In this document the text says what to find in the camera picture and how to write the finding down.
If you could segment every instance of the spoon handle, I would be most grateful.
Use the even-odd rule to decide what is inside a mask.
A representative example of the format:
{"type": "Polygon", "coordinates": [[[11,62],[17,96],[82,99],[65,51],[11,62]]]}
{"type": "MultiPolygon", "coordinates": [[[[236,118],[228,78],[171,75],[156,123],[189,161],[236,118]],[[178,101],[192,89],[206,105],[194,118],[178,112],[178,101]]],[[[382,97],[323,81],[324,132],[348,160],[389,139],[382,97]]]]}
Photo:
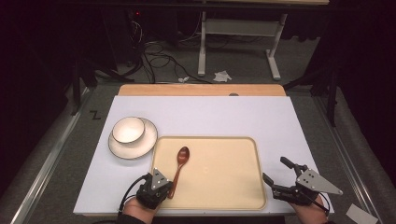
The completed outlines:
{"type": "Polygon", "coordinates": [[[173,186],[172,186],[171,190],[169,190],[169,193],[168,193],[168,199],[172,199],[173,196],[175,195],[176,185],[177,185],[177,181],[178,181],[178,175],[180,174],[180,169],[181,169],[182,166],[183,165],[179,165],[177,167],[175,178],[173,180],[173,186]]]}

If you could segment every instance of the human hand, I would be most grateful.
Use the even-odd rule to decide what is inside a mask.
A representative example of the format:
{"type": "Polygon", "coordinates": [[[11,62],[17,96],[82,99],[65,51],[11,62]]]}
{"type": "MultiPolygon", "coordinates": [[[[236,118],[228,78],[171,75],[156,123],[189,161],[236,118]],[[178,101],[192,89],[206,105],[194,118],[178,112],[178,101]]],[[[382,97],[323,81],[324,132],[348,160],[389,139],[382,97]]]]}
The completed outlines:
{"type": "Polygon", "coordinates": [[[149,209],[133,197],[125,203],[122,213],[131,217],[136,217],[146,224],[150,224],[159,209],[160,206],[157,206],[155,210],[149,209]]]}
{"type": "MultiPolygon", "coordinates": [[[[323,205],[323,201],[320,196],[318,196],[315,201],[323,205]]],[[[290,203],[290,205],[303,224],[322,224],[327,222],[327,217],[324,211],[314,203],[311,203],[308,206],[297,205],[295,203],[290,203]]]]}

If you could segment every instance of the wooden spoon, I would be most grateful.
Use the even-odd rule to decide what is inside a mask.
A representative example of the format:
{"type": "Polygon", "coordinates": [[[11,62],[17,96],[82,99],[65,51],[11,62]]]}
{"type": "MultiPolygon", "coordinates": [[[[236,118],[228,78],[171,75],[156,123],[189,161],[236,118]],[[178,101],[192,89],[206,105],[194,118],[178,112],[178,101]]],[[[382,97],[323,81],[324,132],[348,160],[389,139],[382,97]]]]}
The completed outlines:
{"type": "Polygon", "coordinates": [[[181,148],[180,151],[177,153],[177,171],[173,181],[173,186],[168,193],[168,199],[172,199],[173,196],[175,195],[175,189],[177,185],[178,175],[180,174],[180,169],[184,164],[187,163],[189,157],[190,157],[190,150],[187,147],[181,148]]]}

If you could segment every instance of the white tabletop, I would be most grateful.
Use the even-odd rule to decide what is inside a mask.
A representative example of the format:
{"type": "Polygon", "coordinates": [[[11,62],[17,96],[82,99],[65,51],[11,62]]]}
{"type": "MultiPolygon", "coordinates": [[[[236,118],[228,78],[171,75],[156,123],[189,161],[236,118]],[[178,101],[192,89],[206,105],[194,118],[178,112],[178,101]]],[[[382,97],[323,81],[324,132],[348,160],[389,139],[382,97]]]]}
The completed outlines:
{"type": "MultiPolygon", "coordinates": [[[[151,120],[158,136],[248,136],[255,140],[262,171],[277,185],[295,185],[296,175],[280,162],[318,170],[289,97],[285,96],[116,96],[78,196],[74,213],[116,215],[130,185],[149,171],[152,151],[136,160],[123,160],[108,148],[108,137],[120,119],[151,120]]],[[[135,193],[138,184],[131,190],[135,193]]],[[[265,185],[267,205],[255,211],[168,210],[158,216],[275,216],[293,214],[285,202],[274,200],[265,185]]]]}

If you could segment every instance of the black sleeve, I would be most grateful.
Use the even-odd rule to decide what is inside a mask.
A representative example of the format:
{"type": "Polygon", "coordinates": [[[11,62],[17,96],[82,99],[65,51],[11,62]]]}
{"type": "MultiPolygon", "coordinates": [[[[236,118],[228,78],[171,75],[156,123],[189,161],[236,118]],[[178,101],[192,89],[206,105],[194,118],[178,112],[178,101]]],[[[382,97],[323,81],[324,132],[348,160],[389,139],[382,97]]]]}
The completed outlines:
{"type": "Polygon", "coordinates": [[[122,214],[117,218],[116,224],[145,224],[145,223],[136,217],[131,217],[122,214]]]}

